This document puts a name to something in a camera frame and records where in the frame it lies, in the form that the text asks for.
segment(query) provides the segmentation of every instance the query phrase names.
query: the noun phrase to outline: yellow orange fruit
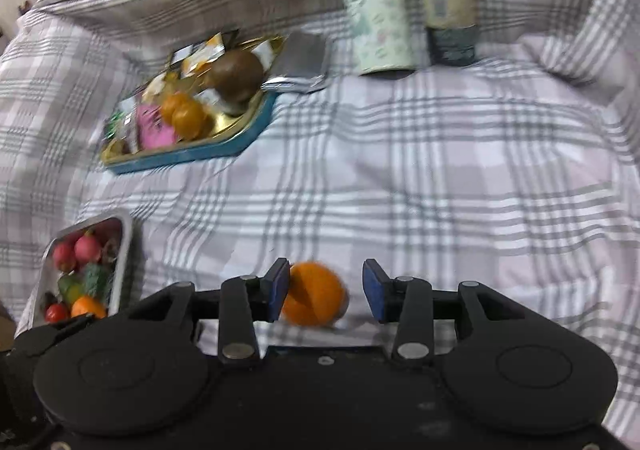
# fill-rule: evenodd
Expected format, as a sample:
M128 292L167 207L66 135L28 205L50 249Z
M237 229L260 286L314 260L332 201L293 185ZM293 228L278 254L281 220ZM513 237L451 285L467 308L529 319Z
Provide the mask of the yellow orange fruit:
M206 114L202 104L191 98L174 110L171 124L178 136L184 140L195 140L202 130L205 119Z
M104 306L88 295L82 295L71 306L71 316L80 316L86 313L93 313L98 318L107 316Z
M192 102L193 98L191 98L188 94L185 93L173 93L169 94L162 105L160 106L160 116L162 116L162 120L167 124L172 124L172 119L174 117L175 109L180 107L184 103Z
M317 262L299 262L291 268L282 313L292 324L323 326L338 318L345 299L344 287L333 271Z

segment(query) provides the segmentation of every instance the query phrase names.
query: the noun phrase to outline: silver bolt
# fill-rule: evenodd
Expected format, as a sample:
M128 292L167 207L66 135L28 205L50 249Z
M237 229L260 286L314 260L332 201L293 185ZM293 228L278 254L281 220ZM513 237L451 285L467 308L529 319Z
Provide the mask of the silver bolt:
M248 344L227 344L222 348L224 354L230 360L244 360L254 354L254 348Z
M418 360L429 354L429 348L425 344L409 342L398 347L398 354L405 360Z

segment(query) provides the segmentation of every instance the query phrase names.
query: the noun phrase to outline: barcode label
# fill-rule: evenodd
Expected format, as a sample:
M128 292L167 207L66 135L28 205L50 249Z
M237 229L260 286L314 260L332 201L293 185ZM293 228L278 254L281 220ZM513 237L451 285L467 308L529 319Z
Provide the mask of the barcode label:
M433 4L433 14L436 18L447 16L447 0L431 0Z

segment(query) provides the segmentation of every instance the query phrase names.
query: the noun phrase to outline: checkered fabric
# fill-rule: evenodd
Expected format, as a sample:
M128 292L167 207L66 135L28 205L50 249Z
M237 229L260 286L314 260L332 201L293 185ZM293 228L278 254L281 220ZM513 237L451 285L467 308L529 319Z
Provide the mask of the checkered fabric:
M640 446L639 2L479 0L481 60L443 68L406 0L420 69L384 80L354 74L341 0L40 0L0 62L0 298L19 315L55 231L116 206L137 228L134 300L278 256L337 271L351 303L335 328L259 324L262 347L388 342L362 293L368 257L436 289L479 280L612 356L606 426ZM105 172L115 103L233 24L331 37L330 85L280 96L238 157ZM436 337L454 344L448 322ZM212 323L203 347L215 338Z

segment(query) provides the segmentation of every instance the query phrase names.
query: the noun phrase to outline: pink snack bag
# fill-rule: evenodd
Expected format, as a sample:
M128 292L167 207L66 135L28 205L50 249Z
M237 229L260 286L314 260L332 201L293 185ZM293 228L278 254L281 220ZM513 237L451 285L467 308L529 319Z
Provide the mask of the pink snack bag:
M160 107L155 105L138 105L138 131L143 150L169 146L178 141L174 128L162 120Z

